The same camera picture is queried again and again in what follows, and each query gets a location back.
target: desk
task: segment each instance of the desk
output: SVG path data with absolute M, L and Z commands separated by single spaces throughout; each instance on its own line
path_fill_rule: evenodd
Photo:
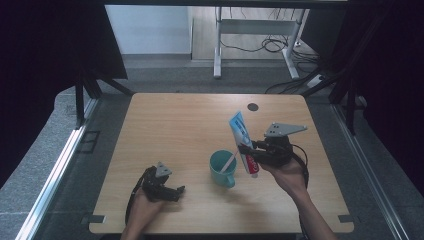
M 259 106 L 247 109 L 249 103 Z M 93 233 L 120 233 L 126 205 L 135 183 L 158 161 L 173 173 L 167 187 L 186 186 L 179 202 L 168 203 L 147 233 L 296 233 L 299 216 L 291 198 L 272 176 L 261 170 L 251 178 L 238 159 L 236 186 L 216 186 L 209 157 L 218 149 L 236 149 L 228 124 L 241 110 L 252 140 L 262 140 L 272 122 L 306 125 L 290 136 L 309 157 L 309 192 L 335 232 L 351 232 L 352 222 L 305 100 L 296 95 L 135 94 L 118 138 L 93 215 Z

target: toothpaste tube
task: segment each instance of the toothpaste tube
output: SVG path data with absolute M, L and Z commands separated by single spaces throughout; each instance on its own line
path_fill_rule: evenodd
M 252 141 L 250 140 L 249 133 L 244 125 L 243 116 L 241 112 L 237 112 L 234 117 L 230 119 L 230 127 L 233 130 L 234 140 L 236 141 L 237 148 L 245 145 L 253 149 Z M 259 172 L 258 164 L 253 160 L 253 157 L 246 154 L 241 154 L 240 157 L 243 161 L 246 172 L 252 177 L 256 178 Z

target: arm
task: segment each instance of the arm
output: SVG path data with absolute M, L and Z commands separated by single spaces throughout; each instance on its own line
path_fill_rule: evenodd
M 121 240 L 139 239 L 145 227 L 156 217 L 164 204 L 165 201 L 161 200 L 150 202 L 143 190 L 138 189 Z
M 305 187 L 302 169 L 296 161 L 291 160 L 288 164 L 280 168 L 273 168 L 266 164 L 261 164 L 261 167 L 270 172 L 274 176 L 277 184 L 293 199 L 306 232 L 311 239 L 337 239 L 336 235 L 313 204 Z

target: white desk leg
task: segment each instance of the white desk leg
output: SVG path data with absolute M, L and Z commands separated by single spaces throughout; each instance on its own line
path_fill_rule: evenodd
M 215 8 L 215 11 L 218 9 L 217 19 L 216 19 L 216 46 L 215 46 L 215 56 L 213 63 L 213 77 L 221 77 L 221 10 L 222 7 Z
M 301 9 L 300 16 L 298 19 L 296 19 L 296 24 L 294 25 L 293 33 L 290 36 L 287 49 L 283 49 L 283 56 L 284 56 L 284 59 L 286 60 L 287 67 L 289 68 L 289 72 L 293 80 L 298 79 L 299 74 L 297 73 L 296 66 L 293 64 L 293 61 L 291 59 L 291 54 L 293 52 L 293 47 L 294 47 L 294 44 L 296 43 L 297 35 L 299 34 L 300 27 L 302 26 L 302 20 L 303 20 L 304 14 L 305 14 L 305 9 Z

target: mug handle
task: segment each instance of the mug handle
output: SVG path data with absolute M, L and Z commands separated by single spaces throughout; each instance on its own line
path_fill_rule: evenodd
M 227 187 L 232 188 L 232 187 L 234 187 L 234 185 L 236 185 L 236 182 L 234 181 L 234 176 L 228 175 L 227 176 Z

